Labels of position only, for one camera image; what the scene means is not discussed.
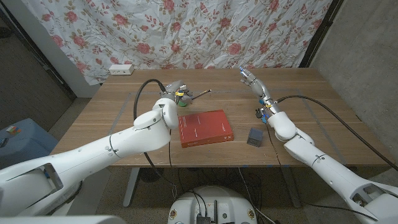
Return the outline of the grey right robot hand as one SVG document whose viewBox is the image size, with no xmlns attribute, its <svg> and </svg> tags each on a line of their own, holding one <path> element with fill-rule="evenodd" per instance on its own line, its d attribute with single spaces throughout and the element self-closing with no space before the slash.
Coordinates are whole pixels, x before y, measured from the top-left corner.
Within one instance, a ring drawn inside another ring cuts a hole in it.
<svg viewBox="0 0 398 224">
<path fill-rule="evenodd" d="M 271 94 L 269 93 L 265 84 L 249 70 L 243 67 L 240 67 L 239 69 L 240 74 L 243 77 L 241 82 L 251 88 L 252 92 L 259 100 L 259 103 L 266 110 L 266 113 L 269 116 L 272 116 L 273 114 L 281 112 L 280 108 L 277 106 L 277 103 L 272 99 Z"/>
</svg>

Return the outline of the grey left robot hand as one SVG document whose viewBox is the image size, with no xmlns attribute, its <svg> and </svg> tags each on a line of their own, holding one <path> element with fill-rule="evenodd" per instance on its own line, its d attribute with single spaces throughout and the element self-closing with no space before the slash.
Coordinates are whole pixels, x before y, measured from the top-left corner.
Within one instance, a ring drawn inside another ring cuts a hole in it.
<svg viewBox="0 0 398 224">
<path fill-rule="evenodd" d="M 162 91 L 160 95 L 162 98 L 174 100 L 174 102 L 181 107 L 186 107 L 193 101 L 193 93 L 183 80 L 178 80 L 166 85 L 165 90 Z"/>
</svg>

